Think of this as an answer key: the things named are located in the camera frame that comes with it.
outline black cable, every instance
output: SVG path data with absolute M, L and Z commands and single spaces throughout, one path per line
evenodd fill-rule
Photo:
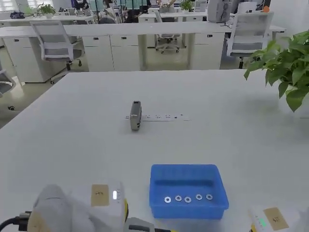
M 18 225 L 19 224 L 19 217 L 13 217 L 13 218 L 10 218 L 4 222 L 1 223 L 0 225 L 0 232 L 5 228 L 7 227 L 8 225 Z

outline office chair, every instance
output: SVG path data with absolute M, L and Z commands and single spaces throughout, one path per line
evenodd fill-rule
M 0 98 L 3 97 L 4 93 L 10 92 L 12 89 L 14 89 L 15 86 L 16 86 L 16 82 L 10 76 L 6 74 L 6 70 L 1 70 L 0 71 Z M 14 111 L 15 107 L 11 105 L 11 106 L 8 106 L 8 109 L 11 111 Z
M 273 15 L 273 12 L 235 14 L 231 38 L 226 38 L 227 55 L 240 58 L 240 69 L 244 57 L 267 47 Z
M 42 59 L 67 63 L 66 71 L 51 78 L 50 83 L 53 85 L 56 79 L 72 72 L 70 61 L 79 58 L 84 51 L 81 48 L 77 49 L 80 41 L 76 41 L 76 37 L 69 38 L 60 21 L 30 22 L 30 24 L 40 41 Z
M 75 8 L 67 8 L 69 15 L 76 15 L 75 14 Z
M 156 16 L 158 23 L 163 23 L 159 11 L 155 11 L 155 16 Z M 161 34 L 161 35 L 158 35 L 158 38 L 160 40 L 165 39 L 165 40 L 167 40 L 167 42 L 162 44 L 162 45 L 156 45 L 155 46 L 156 51 L 158 51 L 161 48 L 162 49 L 161 53 L 164 53 L 165 49 L 173 48 L 173 49 L 176 49 L 176 53 L 178 53 L 180 48 L 178 47 L 178 45 L 172 44 L 171 42 L 172 42 L 173 39 L 176 39 L 179 36 L 180 36 L 180 34 Z

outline yellow label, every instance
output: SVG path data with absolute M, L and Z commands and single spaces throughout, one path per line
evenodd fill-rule
M 91 206 L 108 206 L 110 197 L 108 185 L 92 185 L 91 187 Z
M 263 210 L 274 231 L 289 228 L 280 210 L 276 207 Z

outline computer monitor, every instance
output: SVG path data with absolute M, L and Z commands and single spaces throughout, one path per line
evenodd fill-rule
M 233 0 L 232 3 L 232 9 L 231 9 L 231 13 L 236 14 L 237 13 L 237 9 L 238 9 L 238 4 L 240 2 L 246 2 L 246 1 L 255 1 L 256 2 L 256 10 L 257 11 L 261 11 L 264 6 L 270 6 L 270 2 L 271 0 Z

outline small potted plant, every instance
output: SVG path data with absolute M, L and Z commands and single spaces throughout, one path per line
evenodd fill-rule
M 50 4 L 48 5 L 40 5 L 39 7 L 40 13 L 46 16 L 46 18 L 52 18 L 53 15 L 56 13 L 56 10 L 54 7 L 52 7 Z
M 187 14 L 192 9 L 192 2 L 190 0 L 183 0 L 180 3 L 180 8 L 182 9 L 183 13 Z
M 271 41 L 266 49 L 254 52 L 251 57 L 255 58 L 255 61 L 249 64 L 244 77 L 247 79 L 252 71 L 267 69 L 266 85 L 268 83 L 272 86 L 278 81 L 279 98 L 285 95 L 293 112 L 302 106 L 301 111 L 308 114 L 309 31 L 285 39 L 289 43 L 286 49 L 282 49 L 276 41 Z

